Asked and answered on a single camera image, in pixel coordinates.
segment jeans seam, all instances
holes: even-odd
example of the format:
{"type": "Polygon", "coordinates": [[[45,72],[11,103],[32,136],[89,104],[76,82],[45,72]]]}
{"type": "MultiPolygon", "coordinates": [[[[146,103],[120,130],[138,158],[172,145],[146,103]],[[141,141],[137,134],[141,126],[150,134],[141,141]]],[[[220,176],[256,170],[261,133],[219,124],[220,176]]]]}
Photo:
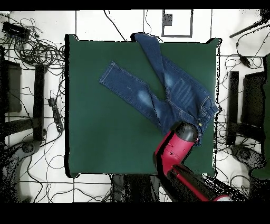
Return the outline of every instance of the jeans seam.
{"type": "Polygon", "coordinates": [[[114,67],[115,65],[115,62],[112,62],[110,65],[112,66],[111,69],[107,72],[107,74],[105,75],[105,77],[101,80],[101,82],[103,83],[104,80],[107,78],[108,74],[111,72],[112,68],[114,67]]]}
{"type": "Polygon", "coordinates": [[[200,112],[201,112],[204,116],[206,116],[208,119],[210,119],[210,116],[209,116],[206,112],[204,112],[204,109],[203,109],[203,105],[204,105],[204,103],[206,102],[207,99],[210,99],[210,97],[207,96],[207,97],[202,101],[202,103],[201,103],[201,105],[200,105],[200,112]]]}
{"type": "Polygon", "coordinates": [[[177,105],[175,105],[172,101],[170,101],[169,99],[168,99],[168,101],[169,101],[169,103],[172,104],[176,109],[182,110],[182,109],[180,109],[177,105]]]}

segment jeans leg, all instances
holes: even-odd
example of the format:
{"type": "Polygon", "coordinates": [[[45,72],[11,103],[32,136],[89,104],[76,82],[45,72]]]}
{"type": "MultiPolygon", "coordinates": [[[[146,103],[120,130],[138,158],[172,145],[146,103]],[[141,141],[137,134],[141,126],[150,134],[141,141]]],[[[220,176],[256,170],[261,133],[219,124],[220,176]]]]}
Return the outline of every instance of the jeans leg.
{"type": "Polygon", "coordinates": [[[164,111],[164,103],[151,93],[145,82],[112,62],[100,78],[99,83],[109,88],[161,128],[160,118],[164,111]]]}
{"type": "Polygon", "coordinates": [[[157,38],[143,33],[137,33],[134,37],[135,40],[141,45],[158,78],[164,85],[164,67],[160,45],[157,38]]]}

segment green table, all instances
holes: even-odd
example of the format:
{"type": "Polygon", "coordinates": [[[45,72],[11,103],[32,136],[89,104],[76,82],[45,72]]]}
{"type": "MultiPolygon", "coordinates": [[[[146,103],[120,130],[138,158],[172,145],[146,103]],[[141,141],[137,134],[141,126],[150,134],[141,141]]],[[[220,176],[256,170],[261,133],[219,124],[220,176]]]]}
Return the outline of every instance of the green table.
{"type": "MultiPolygon", "coordinates": [[[[204,85],[215,98],[217,46],[209,43],[161,43],[162,54],[204,85]]],[[[163,139],[160,130],[99,79],[111,61],[147,82],[160,99],[163,87],[138,43],[77,41],[69,46],[70,173],[154,174],[152,155],[163,139]]],[[[194,147],[185,165],[197,174],[214,176],[214,121],[201,147],[194,147]]]]}

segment floor tile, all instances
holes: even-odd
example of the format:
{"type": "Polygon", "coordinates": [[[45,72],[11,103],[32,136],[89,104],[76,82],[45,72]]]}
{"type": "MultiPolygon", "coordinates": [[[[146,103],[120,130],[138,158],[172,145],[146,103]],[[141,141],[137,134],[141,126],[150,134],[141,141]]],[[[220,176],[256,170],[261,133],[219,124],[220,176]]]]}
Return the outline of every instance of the floor tile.
{"type": "Polygon", "coordinates": [[[31,202],[34,202],[37,196],[36,203],[71,203],[73,201],[73,183],[42,183],[42,185],[41,190],[39,183],[20,182],[21,198],[25,199],[31,196],[31,202]]]}
{"type": "Polygon", "coordinates": [[[96,202],[110,194],[110,184],[75,184],[75,188],[80,189],[86,196],[79,190],[74,191],[74,202],[96,202]]]}

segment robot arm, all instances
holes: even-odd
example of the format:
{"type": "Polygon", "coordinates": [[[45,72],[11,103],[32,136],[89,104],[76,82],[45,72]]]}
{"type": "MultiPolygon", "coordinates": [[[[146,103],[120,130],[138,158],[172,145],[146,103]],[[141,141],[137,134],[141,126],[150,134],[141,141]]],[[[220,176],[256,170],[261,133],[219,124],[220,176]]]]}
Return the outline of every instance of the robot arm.
{"type": "Polygon", "coordinates": [[[197,128],[181,122],[165,136],[154,152],[158,178],[169,198],[172,201],[246,200],[243,194],[218,179],[197,177],[183,165],[196,141],[197,128]]]}

